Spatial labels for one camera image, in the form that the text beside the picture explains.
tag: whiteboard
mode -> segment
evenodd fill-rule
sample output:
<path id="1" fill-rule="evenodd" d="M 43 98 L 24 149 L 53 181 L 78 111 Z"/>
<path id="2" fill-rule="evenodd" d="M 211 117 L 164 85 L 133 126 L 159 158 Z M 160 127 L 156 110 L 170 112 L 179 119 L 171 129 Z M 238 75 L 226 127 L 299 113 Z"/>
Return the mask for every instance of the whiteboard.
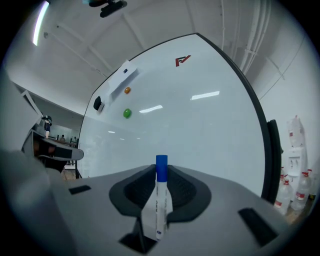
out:
<path id="1" fill-rule="evenodd" d="M 156 155 L 164 154 L 170 165 L 237 182 L 261 196 L 262 129 L 244 84 L 226 60 L 192 34 L 130 62 L 137 71 L 110 95 L 102 112 L 93 105 L 108 93 L 112 76 L 90 99 L 79 137 L 82 177 L 155 164 Z M 125 94 L 127 86 L 131 91 Z M 127 108 L 130 118 L 123 116 Z"/>

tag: orange magnet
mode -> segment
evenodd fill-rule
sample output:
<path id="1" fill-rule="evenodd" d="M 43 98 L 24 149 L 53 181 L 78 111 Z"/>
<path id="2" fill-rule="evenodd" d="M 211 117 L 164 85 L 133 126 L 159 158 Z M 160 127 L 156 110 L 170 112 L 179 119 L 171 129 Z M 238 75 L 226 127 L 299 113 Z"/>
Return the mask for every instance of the orange magnet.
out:
<path id="1" fill-rule="evenodd" d="M 130 93 L 130 91 L 131 91 L 131 88 L 130 88 L 130 87 L 127 87 L 127 88 L 124 89 L 124 93 L 125 93 L 125 94 Z"/>

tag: plastic bottle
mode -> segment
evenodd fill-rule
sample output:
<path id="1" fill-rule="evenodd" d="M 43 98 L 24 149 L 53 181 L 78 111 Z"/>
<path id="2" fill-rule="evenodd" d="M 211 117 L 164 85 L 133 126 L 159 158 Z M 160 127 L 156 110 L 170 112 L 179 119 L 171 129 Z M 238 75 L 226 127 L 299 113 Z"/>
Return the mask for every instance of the plastic bottle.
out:
<path id="1" fill-rule="evenodd" d="M 319 187 L 319 175 L 318 175 L 318 170 L 315 169 L 312 171 L 311 169 L 308 169 L 309 172 L 309 177 L 312 180 L 311 188 L 310 188 L 310 198 L 315 199 L 315 196 L 318 192 L 318 187 Z"/>
<path id="2" fill-rule="evenodd" d="M 285 180 L 280 184 L 278 194 L 276 195 L 274 207 L 282 214 L 285 215 L 289 208 L 290 198 L 293 193 L 293 188 L 289 185 L 289 180 Z"/>
<path id="3" fill-rule="evenodd" d="M 296 189 L 295 198 L 291 204 L 291 208 L 295 211 L 300 211 L 305 208 L 312 181 L 309 177 L 309 173 L 302 172 L 302 176 L 300 177 L 298 188 Z"/>
<path id="4" fill-rule="evenodd" d="M 284 183 L 284 176 L 285 176 L 285 172 L 284 172 L 284 167 L 281 167 L 281 172 L 280 172 L 280 182 L 279 185 Z"/>
<path id="5" fill-rule="evenodd" d="M 290 119 L 286 122 L 286 125 L 289 132 L 291 146 L 294 148 L 301 147 L 304 144 L 305 136 L 298 116 L 296 115 L 293 119 Z"/>

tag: blue marker cap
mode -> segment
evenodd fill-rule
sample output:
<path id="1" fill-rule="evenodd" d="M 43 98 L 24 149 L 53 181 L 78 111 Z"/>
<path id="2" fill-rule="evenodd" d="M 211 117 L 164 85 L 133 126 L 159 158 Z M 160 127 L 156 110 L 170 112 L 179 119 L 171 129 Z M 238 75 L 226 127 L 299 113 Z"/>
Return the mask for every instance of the blue marker cap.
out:
<path id="1" fill-rule="evenodd" d="M 168 156 L 159 154 L 155 157 L 155 171 L 157 182 L 168 181 Z"/>

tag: ceiling light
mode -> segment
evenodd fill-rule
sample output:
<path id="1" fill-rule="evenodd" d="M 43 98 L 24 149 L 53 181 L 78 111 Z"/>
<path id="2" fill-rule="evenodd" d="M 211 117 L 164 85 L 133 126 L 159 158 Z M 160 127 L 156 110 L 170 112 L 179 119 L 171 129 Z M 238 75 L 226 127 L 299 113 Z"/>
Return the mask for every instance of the ceiling light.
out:
<path id="1" fill-rule="evenodd" d="M 148 113 L 148 112 L 151 112 L 151 111 L 154 111 L 154 110 L 158 110 L 158 109 L 162 109 L 163 107 L 161 105 L 158 105 L 158 106 L 154 106 L 154 107 L 151 107 L 151 108 L 147 108 L 147 109 L 144 109 L 144 110 L 140 110 L 139 112 L 140 113 Z"/>
<path id="2" fill-rule="evenodd" d="M 192 96 L 192 98 L 190 100 L 193 101 L 193 100 L 197 100 L 197 99 L 201 99 L 201 98 L 217 96 L 217 95 L 219 95 L 219 93 L 220 93 L 220 91 L 214 91 L 214 92 L 209 92 L 209 93 L 205 93 L 205 94 L 194 95 L 194 96 Z"/>
<path id="3" fill-rule="evenodd" d="M 45 13 L 46 13 L 48 6 L 49 6 L 49 3 L 47 1 L 45 1 L 42 5 L 41 11 L 38 16 L 38 20 L 36 21 L 36 24 L 35 24 L 33 43 L 36 46 L 38 45 L 38 37 L 39 37 L 41 23 L 42 23 L 42 20 L 44 19 L 44 16 L 45 16 Z"/>

